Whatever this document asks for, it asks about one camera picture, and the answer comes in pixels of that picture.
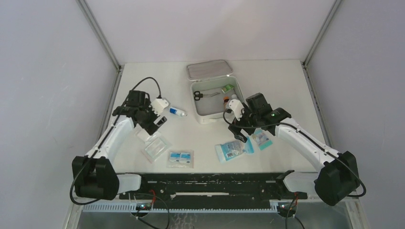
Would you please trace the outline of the large blue white pouch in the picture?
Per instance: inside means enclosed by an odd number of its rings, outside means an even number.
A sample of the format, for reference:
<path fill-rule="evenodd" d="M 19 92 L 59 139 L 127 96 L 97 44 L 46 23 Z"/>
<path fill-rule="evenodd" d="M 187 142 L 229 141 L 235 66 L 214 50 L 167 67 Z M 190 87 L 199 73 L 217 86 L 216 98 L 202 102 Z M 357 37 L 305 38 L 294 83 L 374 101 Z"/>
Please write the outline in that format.
<path fill-rule="evenodd" d="M 214 148 L 220 163 L 225 163 L 244 154 L 250 155 L 255 152 L 249 137 L 245 143 L 235 140 L 223 144 L 217 144 Z"/>

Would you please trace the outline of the brown bottle orange cap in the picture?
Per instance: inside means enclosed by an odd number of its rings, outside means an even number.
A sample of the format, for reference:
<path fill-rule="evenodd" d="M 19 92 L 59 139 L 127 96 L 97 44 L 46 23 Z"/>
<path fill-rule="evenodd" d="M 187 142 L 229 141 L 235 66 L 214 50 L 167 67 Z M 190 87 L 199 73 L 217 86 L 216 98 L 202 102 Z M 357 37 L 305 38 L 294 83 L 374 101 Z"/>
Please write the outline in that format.
<path fill-rule="evenodd" d="M 229 97 L 228 96 L 225 96 L 224 97 L 224 108 L 226 109 L 227 108 L 227 106 L 228 106 L 228 102 L 229 102 Z"/>

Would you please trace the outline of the white plastic bottle green label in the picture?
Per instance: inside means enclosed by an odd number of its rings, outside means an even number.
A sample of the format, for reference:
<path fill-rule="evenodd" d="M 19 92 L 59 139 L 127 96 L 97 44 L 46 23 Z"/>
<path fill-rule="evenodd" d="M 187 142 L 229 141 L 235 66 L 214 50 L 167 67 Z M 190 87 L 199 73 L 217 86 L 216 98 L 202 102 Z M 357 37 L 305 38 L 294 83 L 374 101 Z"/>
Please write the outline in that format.
<path fill-rule="evenodd" d="M 236 94 L 231 95 L 232 100 L 239 100 L 238 96 Z"/>

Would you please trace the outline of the black handled scissors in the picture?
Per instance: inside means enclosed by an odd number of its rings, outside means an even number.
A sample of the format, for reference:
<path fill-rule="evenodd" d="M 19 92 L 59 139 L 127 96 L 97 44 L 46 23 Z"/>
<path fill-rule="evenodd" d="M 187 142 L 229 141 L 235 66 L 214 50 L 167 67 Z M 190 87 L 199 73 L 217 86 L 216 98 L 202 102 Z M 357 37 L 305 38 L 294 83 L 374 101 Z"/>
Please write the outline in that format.
<path fill-rule="evenodd" d="M 193 92 L 193 98 L 194 98 L 195 101 L 199 101 L 202 98 L 213 97 L 213 96 L 216 96 L 216 95 L 219 95 L 219 94 L 220 94 L 219 92 L 208 94 L 208 93 L 202 93 L 201 91 L 195 91 L 195 92 Z"/>

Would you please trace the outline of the small green medicine box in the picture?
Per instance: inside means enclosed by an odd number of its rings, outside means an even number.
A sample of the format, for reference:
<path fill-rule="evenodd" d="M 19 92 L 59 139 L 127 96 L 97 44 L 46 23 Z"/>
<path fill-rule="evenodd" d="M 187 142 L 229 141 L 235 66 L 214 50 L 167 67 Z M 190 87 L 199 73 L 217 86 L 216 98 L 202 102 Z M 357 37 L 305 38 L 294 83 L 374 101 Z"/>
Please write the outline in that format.
<path fill-rule="evenodd" d="M 226 93 L 228 93 L 229 91 L 231 91 L 231 90 L 233 90 L 234 89 L 234 86 L 232 85 L 232 84 L 227 84 L 227 85 L 225 85 L 225 86 L 223 86 L 222 88 L 221 88 L 221 92 L 223 93 L 223 94 L 226 94 Z"/>

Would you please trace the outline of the white medicine kit case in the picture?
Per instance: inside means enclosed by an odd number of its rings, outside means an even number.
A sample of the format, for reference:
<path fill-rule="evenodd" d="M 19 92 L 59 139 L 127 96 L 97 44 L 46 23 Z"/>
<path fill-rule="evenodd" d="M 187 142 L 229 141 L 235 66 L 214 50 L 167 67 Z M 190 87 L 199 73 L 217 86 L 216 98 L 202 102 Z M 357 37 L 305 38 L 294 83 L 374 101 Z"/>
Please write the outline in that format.
<path fill-rule="evenodd" d="M 186 66 L 186 73 L 191 84 L 192 104 L 195 117 L 198 123 L 202 125 L 222 121 L 224 108 L 224 97 L 236 94 L 240 101 L 244 102 L 239 82 L 233 76 L 233 69 L 226 60 L 213 60 L 200 63 L 193 63 Z M 234 89 L 226 94 L 221 92 L 221 88 L 227 84 L 232 84 Z M 219 95 L 205 97 L 199 101 L 193 98 L 193 92 L 215 93 Z"/>

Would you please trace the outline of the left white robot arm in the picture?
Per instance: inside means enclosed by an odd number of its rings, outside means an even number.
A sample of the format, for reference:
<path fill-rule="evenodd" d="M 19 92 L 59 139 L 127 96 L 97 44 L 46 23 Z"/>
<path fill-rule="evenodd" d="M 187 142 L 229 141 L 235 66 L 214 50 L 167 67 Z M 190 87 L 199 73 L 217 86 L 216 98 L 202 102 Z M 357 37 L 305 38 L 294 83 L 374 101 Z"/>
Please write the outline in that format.
<path fill-rule="evenodd" d="M 138 199 L 149 194 L 149 186 L 138 174 L 117 174 L 113 168 L 114 159 L 133 129 L 139 125 L 147 134 L 154 134 L 166 121 L 161 114 L 170 103 L 158 96 L 153 101 L 148 93 L 130 91 L 122 105 L 112 113 L 115 118 L 101 135 L 95 146 L 84 156 L 72 161 L 73 182 L 70 199 L 79 205 L 74 197 L 88 198 L 90 203 L 99 200 L 113 200 L 118 194 L 130 192 Z"/>

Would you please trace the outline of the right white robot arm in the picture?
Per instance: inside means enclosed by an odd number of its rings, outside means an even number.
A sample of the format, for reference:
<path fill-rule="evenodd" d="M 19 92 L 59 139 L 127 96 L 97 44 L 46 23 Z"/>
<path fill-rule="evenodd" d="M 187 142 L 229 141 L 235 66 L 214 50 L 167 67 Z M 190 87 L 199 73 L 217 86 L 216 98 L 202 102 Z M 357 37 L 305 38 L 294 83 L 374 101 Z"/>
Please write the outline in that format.
<path fill-rule="evenodd" d="M 356 157 L 322 143 L 301 125 L 285 109 L 273 109 L 262 93 L 256 93 L 241 102 L 232 99 L 225 105 L 224 113 L 234 115 L 227 121 L 235 139 L 247 142 L 245 131 L 252 135 L 261 129 L 282 139 L 299 152 L 315 168 L 314 173 L 289 170 L 280 175 L 276 192 L 281 198 L 294 193 L 316 194 L 324 203 L 335 206 L 346 197 L 360 198 L 367 189 L 359 177 Z"/>

